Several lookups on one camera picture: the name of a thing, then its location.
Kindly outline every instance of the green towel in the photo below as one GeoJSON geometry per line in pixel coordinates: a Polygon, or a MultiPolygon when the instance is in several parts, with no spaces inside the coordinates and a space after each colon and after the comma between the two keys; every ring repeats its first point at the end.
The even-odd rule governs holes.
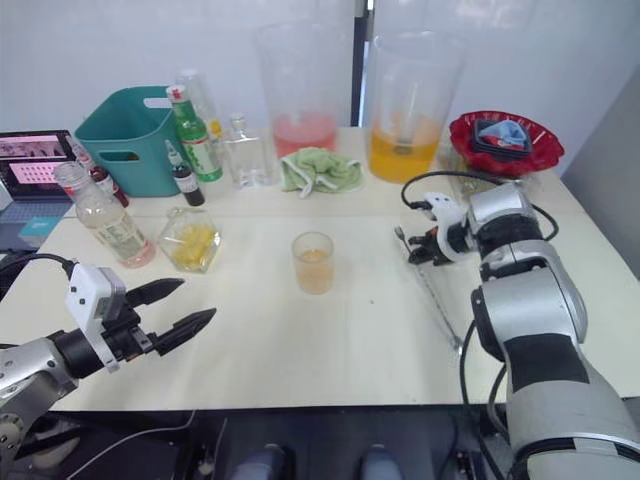
{"type": "Polygon", "coordinates": [[[302,190],[300,198],[312,190],[325,193],[353,192],[362,188],[362,166],[358,160],[307,147],[280,159],[282,190],[302,190]]]}

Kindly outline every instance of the laptop screen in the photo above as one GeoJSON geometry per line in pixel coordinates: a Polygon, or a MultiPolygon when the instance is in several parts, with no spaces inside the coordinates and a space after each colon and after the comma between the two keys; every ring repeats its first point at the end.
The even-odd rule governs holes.
{"type": "Polygon", "coordinates": [[[67,198],[53,169],[75,160],[66,130],[0,133],[0,180],[14,200],[67,198]]]}

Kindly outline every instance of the laptop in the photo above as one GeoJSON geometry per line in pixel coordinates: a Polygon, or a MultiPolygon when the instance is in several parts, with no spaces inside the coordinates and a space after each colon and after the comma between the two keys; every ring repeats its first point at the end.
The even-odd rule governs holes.
{"type": "Polygon", "coordinates": [[[72,205],[53,169],[75,156],[67,130],[0,132],[0,181],[11,203],[0,214],[0,252],[32,251],[20,238],[36,217],[61,218],[72,205]]]}

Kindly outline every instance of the white tile wall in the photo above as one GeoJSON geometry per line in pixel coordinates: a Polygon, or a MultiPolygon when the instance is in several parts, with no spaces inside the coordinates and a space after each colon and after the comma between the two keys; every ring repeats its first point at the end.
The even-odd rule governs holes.
{"type": "MultiPolygon", "coordinates": [[[[252,32],[314,18],[353,39],[355,0],[0,0],[0,129],[74,130],[114,91],[203,71],[219,113],[266,125],[252,32]]],[[[351,43],[339,75],[348,125],[351,43]]]]}
{"type": "Polygon", "coordinates": [[[374,33],[455,31],[469,61],[450,119],[479,109],[550,128],[562,173],[640,61],[639,0],[377,0],[374,33]]]}

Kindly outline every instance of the laptop keyboard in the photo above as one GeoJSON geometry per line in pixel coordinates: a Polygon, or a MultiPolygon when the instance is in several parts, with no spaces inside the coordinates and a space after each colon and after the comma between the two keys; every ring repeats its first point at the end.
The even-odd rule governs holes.
{"type": "Polygon", "coordinates": [[[27,223],[33,217],[64,217],[71,202],[13,202],[0,215],[0,223],[27,223]]]}

